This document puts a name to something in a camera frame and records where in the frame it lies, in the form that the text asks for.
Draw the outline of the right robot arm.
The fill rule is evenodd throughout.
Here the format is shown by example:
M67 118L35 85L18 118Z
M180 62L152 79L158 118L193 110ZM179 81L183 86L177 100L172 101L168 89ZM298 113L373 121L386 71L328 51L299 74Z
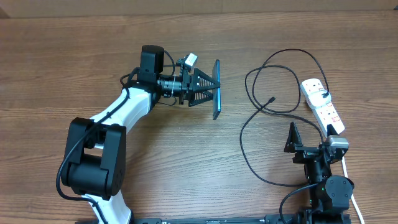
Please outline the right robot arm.
M278 221L282 223L350 223L349 201L354 183L342 175L334 175L330 166L341 161L349 149L346 138L339 136L332 125L327 126L327 137L317 147L306 147L302 143L295 123L290 124L285 152L293 153L295 164L303 164L307 185L286 195L279 205ZM300 208L294 215L284 215L285 201L304 190L308 190L310 206Z

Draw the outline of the blue Galaxy smartphone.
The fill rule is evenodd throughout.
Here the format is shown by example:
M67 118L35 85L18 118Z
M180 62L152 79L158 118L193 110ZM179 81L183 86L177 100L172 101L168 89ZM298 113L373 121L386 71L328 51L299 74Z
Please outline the blue Galaxy smartphone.
M221 69L220 69L220 61L216 59L213 71L212 71L212 77L216 81L220 82L220 77L221 77ZM221 88L218 87L216 89L213 89L213 120L216 120L218 116L221 113Z

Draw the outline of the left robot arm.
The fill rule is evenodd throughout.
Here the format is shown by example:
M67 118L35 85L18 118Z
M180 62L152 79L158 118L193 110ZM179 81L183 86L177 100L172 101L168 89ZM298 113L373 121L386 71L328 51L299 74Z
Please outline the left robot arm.
M173 98L189 107L213 103L213 119L221 113L221 68L216 60L212 74L196 68L190 53L164 75L164 58L170 54L158 45L143 45L140 65L121 77L120 96L90 119L75 118L69 126L65 155L57 172L56 190L66 200L88 202L95 223L133 223L121 187L126 175L127 134L161 98Z

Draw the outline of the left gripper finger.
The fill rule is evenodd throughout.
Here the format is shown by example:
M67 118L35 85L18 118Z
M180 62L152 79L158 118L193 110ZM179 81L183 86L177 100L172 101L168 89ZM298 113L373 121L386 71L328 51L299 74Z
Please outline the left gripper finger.
M210 91L192 93L188 101L188 106L192 107L212 100L213 100L213 94Z
M193 91L208 91L220 87L220 82L208 76L198 68L194 68L192 75Z

